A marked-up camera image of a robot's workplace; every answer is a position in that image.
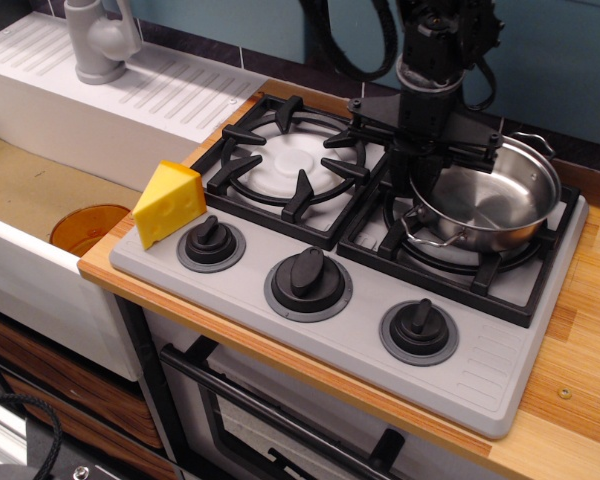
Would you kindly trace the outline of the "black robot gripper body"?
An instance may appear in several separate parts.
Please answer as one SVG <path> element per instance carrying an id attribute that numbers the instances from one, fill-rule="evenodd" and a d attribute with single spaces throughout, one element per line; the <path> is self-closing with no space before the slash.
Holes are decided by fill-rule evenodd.
<path id="1" fill-rule="evenodd" d="M 401 90 L 393 96 L 354 98 L 347 108 L 353 119 L 351 134 L 389 150 L 394 142 L 411 146 L 416 155 L 446 153 L 453 164 L 480 172 L 494 169 L 500 134 L 475 119 L 489 106 L 496 91 L 495 77 L 486 64 L 476 66 L 491 87 L 490 96 L 478 105 L 464 103 L 462 67 L 444 82 L 416 72 L 406 64 L 396 66 Z"/>

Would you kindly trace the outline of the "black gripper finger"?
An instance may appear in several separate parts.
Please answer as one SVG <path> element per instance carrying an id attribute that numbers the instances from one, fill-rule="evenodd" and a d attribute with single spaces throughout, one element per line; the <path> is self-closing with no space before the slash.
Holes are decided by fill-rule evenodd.
<path id="1" fill-rule="evenodd" d="M 413 198 L 425 199 L 435 188 L 442 170 L 448 167 L 449 160 L 446 153 L 412 155 L 410 184 Z"/>
<path id="2" fill-rule="evenodd" d="M 392 144 L 389 150 L 389 174 L 392 190 L 397 196 L 413 195 L 410 168 L 416 158 L 411 146 L 397 142 Z"/>

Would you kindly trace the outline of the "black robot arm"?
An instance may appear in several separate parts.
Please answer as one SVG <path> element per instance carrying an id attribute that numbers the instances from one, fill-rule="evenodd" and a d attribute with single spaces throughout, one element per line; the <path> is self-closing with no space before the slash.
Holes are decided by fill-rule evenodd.
<path id="1" fill-rule="evenodd" d="M 353 135 L 386 147 L 391 188 L 398 196 L 426 193 L 443 169 L 459 165 L 489 173 L 503 137 L 477 120 L 489 106 L 464 101 L 466 73 L 478 68 L 490 86 L 486 53 L 499 43 L 502 22 L 491 1 L 400 1 L 399 94 L 349 102 Z"/>

